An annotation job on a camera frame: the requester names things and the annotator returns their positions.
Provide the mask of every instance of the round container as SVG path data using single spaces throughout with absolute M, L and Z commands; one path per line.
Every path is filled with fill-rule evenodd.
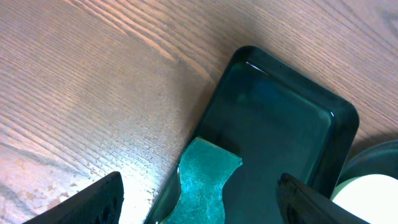
M 369 174 L 384 174 L 398 179 L 398 140 L 370 147 L 349 160 L 343 167 L 338 185 Z

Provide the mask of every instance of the wood grain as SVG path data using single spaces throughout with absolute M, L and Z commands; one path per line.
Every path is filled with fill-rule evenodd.
M 0 1 L 0 223 L 113 170 L 140 223 L 232 53 L 257 45 L 398 138 L 394 0 Z

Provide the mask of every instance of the black plastic object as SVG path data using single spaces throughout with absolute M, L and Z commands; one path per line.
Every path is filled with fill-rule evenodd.
M 398 141 L 378 144 L 350 159 L 338 182 L 340 184 L 369 174 L 383 174 L 398 179 Z
M 121 175 L 112 172 L 25 224 L 117 224 L 123 194 Z
M 358 125 L 350 103 L 249 46 L 233 55 L 192 139 L 243 159 L 223 189 L 226 223 L 282 223 L 280 175 L 290 173 L 329 198 Z M 173 209 L 176 185 L 175 169 L 146 223 Z
M 276 192 L 286 224 L 367 224 L 289 174 L 282 174 Z

